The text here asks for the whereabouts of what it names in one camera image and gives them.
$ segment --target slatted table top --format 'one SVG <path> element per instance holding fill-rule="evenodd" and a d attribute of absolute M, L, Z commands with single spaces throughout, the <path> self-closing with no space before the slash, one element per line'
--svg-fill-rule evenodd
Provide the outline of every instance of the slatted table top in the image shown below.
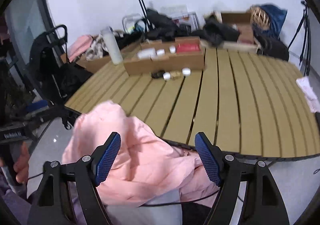
<path fill-rule="evenodd" d="M 287 62 L 212 48 L 204 71 L 167 82 L 128 76 L 122 64 L 110 62 L 66 106 L 87 113 L 112 100 L 174 144 L 194 147 L 195 134 L 203 131 L 235 155 L 292 160 L 320 153 L 315 115 L 295 83 L 300 77 Z"/>

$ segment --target white cap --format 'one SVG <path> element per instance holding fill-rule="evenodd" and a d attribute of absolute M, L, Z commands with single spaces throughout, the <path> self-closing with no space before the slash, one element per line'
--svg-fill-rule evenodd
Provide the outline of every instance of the white cap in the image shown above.
<path fill-rule="evenodd" d="M 176 52 L 176 47 L 175 46 L 171 46 L 169 47 L 170 53 L 174 54 Z"/>
<path fill-rule="evenodd" d="M 168 81 L 168 80 L 170 80 L 171 79 L 171 75 L 170 75 L 170 73 L 164 73 L 163 74 L 163 79 L 165 80 L 165 81 Z"/>
<path fill-rule="evenodd" d="M 164 49 L 159 49 L 157 51 L 157 56 L 161 56 L 161 55 L 164 55 Z"/>
<path fill-rule="evenodd" d="M 191 70 L 189 68 L 183 68 L 182 69 L 182 74 L 184 76 L 189 76 L 191 74 Z"/>

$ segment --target wicker basket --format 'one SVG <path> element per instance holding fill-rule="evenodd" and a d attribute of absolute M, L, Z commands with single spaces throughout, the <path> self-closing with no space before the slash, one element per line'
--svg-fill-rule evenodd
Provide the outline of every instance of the wicker basket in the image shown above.
<path fill-rule="evenodd" d="M 251 23 L 256 24 L 263 30 L 270 29 L 270 20 L 268 14 L 260 7 L 252 6 L 249 11 L 251 12 Z"/>

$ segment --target blue gripper pad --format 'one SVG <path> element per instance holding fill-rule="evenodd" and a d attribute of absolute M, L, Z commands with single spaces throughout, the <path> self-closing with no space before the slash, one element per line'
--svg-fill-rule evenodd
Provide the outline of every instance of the blue gripper pad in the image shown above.
<path fill-rule="evenodd" d="M 219 186 L 221 183 L 219 164 L 199 133 L 195 137 L 195 146 L 209 180 Z"/>
<path fill-rule="evenodd" d="M 112 167 L 113 162 L 119 152 L 121 146 L 121 137 L 119 133 L 116 133 L 112 138 L 111 143 L 103 153 L 101 159 L 98 161 L 95 170 L 95 183 L 99 186 L 100 183 L 107 179 L 109 171 Z"/>

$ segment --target screw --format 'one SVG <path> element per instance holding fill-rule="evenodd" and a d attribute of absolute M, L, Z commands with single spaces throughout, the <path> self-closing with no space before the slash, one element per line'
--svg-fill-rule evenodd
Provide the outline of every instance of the screw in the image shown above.
<path fill-rule="evenodd" d="M 231 156 L 231 155 L 226 155 L 225 157 L 224 157 L 227 161 L 233 161 L 235 158 L 233 157 L 233 156 Z"/>
<path fill-rule="evenodd" d="M 82 161 L 88 162 L 88 161 L 90 161 L 90 159 L 91 159 L 90 156 L 84 156 L 84 157 L 82 158 Z"/>
<path fill-rule="evenodd" d="M 259 161 L 259 162 L 258 162 L 258 166 L 260 166 L 260 167 L 265 167 L 265 166 L 266 166 L 266 163 L 263 162 L 263 161 Z"/>
<path fill-rule="evenodd" d="M 53 161 L 50 164 L 51 167 L 56 167 L 57 165 L 58 165 L 58 161 Z"/>

